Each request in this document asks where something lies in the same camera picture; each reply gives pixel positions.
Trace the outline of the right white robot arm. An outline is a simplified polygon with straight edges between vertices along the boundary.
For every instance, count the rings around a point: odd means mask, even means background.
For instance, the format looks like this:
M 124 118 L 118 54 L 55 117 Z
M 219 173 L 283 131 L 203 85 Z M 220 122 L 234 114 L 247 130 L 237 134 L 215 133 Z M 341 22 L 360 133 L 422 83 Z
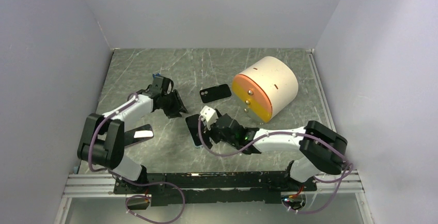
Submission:
M 294 129 L 266 130 L 243 127 L 227 114 L 209 119 L 200 116 L 197 133 L 205 149 L 208 149 L 204 141 L 207 136 L 214 142 L 223 141 L 235 148 L 231 155 L 300 152 L 302 158 L 292 161 L 284 176 L 284 184 L 289 190 L 299 189 L 308 179 L 322 172 L 339 175 L 347 161 L 347 140 L 315 120 Z

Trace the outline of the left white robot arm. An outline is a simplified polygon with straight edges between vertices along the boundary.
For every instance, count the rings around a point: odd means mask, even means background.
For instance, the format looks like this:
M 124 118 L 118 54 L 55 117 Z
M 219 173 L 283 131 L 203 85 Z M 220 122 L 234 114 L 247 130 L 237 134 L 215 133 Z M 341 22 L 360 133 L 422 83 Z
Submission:
M 146 89 L 129 94 L 127 101 L 104 114 L 90 114 L 85 121 L 77 156 L 87 162 L 91 172 L 108 171 L 127 182 L 135 193 L 142 193 L 148 186 L 147 169 L 124 153 L 126 146 L 140 141 L 140 129 L 127 130 L 140 118 L 162 110 L 169 119 L 187 113 L 174 82 L 159 74 Z

